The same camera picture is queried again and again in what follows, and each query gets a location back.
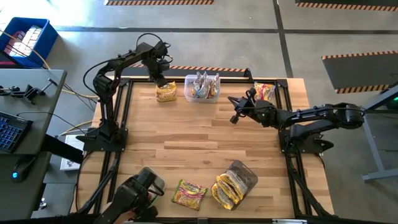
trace concrete floor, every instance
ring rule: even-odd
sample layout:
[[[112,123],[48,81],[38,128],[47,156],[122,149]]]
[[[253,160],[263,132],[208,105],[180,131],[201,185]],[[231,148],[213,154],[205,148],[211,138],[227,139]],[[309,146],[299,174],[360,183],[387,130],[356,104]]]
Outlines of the concrete floor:
[[[173,27],[276,29],[272,0],[216,0],[212,6],[104,6],[97,0],[14,0],[0,12],[0,23],[14,16],[43,17],[54,26]],[[398,13],[298,8],[294,0],[279,0],[285,29],[398,29]],[[44,11],[35,11],[41,7]],[[51,68],[68,71],[67,83],[89,94],[81,78],[92,65],[133,48],[136,32],[59,32],[48,57]],[[159,33],[172,44],[175,65],[249,67],[256,77],[286,77],[278,34]],[[398,49],[396,35],[286,35],[293,75],[304,78],[311,105],[350,102],[363,105],[377,93],[335,94],[320,57]],[[148,37],[146,41],[154,43]],[[55,113],[78,124],[93,113],[75,96],[62,93]],[[68,124],[53,119],[49,134],[60,134]],[[325,139],[335,147],[325,153],[326,176],[335,213],[344,218],[398,222],[398,178],[363,183],[361,174],[376,171],[364,131],[334,130]],[[398,153],[390,152],[386,166],[397,167]],[[46,176],[49,207],[34,217],[68,213],[76,173],[58,170],[52,158]]]

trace blue plastic crate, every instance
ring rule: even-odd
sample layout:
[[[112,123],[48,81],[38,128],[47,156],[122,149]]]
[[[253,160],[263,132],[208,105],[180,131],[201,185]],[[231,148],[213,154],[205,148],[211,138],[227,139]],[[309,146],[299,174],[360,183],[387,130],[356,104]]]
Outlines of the blue plastic crate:
[[[55,29],[50,25],[50,21],[48,19],[14,17],[11,19],[10,23],[8,23],[8,26],[4,31],[10,35],[14,35],[19,30],[27,32],[32,26],[43,28],[33,49],[39,53],[40,56],[46,59],[58,37],[57,31],[55,31]],[[6,43],[8,43],[9,40],[10,37],[6,34],[1,34],[0,49],[4,50],[7,46]],[[34,52],[31,52],[29,55],[29,58],[32,60],[29,60],[24,56],[13,56],[13,58],[24,67],[40,68],[43,65],[43,61]]]

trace keyboard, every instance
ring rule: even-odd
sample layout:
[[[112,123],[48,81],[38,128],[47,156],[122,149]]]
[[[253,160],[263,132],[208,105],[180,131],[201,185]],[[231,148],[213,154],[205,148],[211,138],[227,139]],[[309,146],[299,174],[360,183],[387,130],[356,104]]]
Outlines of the keyboard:
[[[13,153],[33,121],[0,112],[0,150]]]

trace wooden table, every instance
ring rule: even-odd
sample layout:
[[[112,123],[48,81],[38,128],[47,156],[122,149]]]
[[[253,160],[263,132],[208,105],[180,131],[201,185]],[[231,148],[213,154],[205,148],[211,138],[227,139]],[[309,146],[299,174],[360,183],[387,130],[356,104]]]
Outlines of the wooden table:
[[[287,80],[293,109],[308,108],[303,79]],[[152,83],[134,84],[127,119],[129,137],[116,185],[148,166],[165,180],[167,186],[165,195],[155,202],[158,217],[294,217],[286,162],[280,153],[277,130],[263,128],[249,118],[240,119],[237,125],[229,122],[234,110],[227,96],[244,96],[251,85],[221,84],[217,104],[188,103],[183,96],[183,83],[177,86],[177,101],[158,103]],[[99,119],[100,108],[97,106],[94,126],[98,126]],[[94,152],[83,165],[78,186],[79,206],[97,188],[103,157],[103,152]],[[302,157],[309,189],[323,207],[333,213],[320,159],[309,154]],[[215,177],[222,174],[234,159],[245,163],[259,177],[258,184],[235,211],[223,209],[211,192],[206,194],[198,212],[170,201],[180,179],[210,188]],[[107,194],[108,188],[104,191],[103,205]],[[300,190],[298,196],[302,203]]]

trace desk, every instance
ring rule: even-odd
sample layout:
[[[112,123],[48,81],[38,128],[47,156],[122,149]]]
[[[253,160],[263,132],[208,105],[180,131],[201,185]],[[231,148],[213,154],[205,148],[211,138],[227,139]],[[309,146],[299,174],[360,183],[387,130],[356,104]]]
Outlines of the desk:
[[[35,105],[23,99],[0,96],[0,111],[13,115],[23,111],[53,113],[66,75],[64,70],[0,69],[0,85],[4,88],[18,86],[21,91],[24,91],[29,84],[41,89],[49,82],[49,78],[58,83],[58,86],[49,86],[45,90],[45,96],[34,98]],[[51,114],[26,113],[21,117],[33,121],[30,131],[13,154],[0,154],[0,198],[2,203],[0,220],[30,218],[42,196],[44,175],[51,157],[51,153],[43,150],[46,150],[46,145],[48,147],[48,144],[55,142],[51,136],[46,135]],[[65,149],[57,146],[62,146],[61,142],[51,145],[52,148]],[[38,156],[28,178],[21,183],[15,183],[11,180],[11,172],[20,158],[20,154],[38,154]]]
[[[291,78],[287,82],[293,109],[308,108],[303,79]],[[237,125],[229,122],[234,110],[227,96],[244,96],[252,85],[222,83],[217,104],[188,103],[183,84],[177,86],[177,101],[158,103],[153,84],[134,84],[127,119],[129,137],[116,185],[149,166],[167,186],[165,195],[155,202],[158,217],[293,218],[285,157],[280,153],[277,131],[246,118]],[[94,124],[98,125],[99,119],[98,105]],[[97,188],[103,157],[103,152],[94,152],[84,163],[78,186],[80,206]],[[302,157],[309,189],[333,213],[321,161],[314,155]],[[234,159],[245,163],[259,177],[256,187],[235,211],[221,208],[210,193],[198,212],[170,201],[180,179],[210,188],[216,175],[222,174]],[[107,194],[105,189],[103,205]]]

